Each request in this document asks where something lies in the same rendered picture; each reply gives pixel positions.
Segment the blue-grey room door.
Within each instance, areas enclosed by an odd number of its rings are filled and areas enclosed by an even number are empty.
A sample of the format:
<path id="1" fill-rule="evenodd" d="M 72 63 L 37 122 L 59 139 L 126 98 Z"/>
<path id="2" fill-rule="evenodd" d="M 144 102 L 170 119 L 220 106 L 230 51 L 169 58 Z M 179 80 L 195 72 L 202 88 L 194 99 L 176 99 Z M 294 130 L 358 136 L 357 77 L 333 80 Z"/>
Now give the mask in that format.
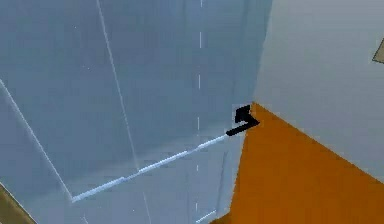
<path id="1" fill-rule="evenodd" d="M 35 224 L 230 207 L 273 0 L 0 0 L 0 184 Z"/>

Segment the tan framed wall picture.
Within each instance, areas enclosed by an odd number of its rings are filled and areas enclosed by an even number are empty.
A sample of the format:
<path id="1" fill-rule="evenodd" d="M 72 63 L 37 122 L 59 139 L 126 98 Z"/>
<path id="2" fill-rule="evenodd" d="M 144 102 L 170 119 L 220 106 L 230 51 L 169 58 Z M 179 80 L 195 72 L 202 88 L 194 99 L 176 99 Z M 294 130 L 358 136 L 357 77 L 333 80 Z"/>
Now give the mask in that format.
<path id="1" fill-rule="evenodd" d="M 384 64 L 384 38 L 381 40 L 381 42 L 378 46 L 378 49 L 374 53 L 372 60 L 374 62 Z"/>

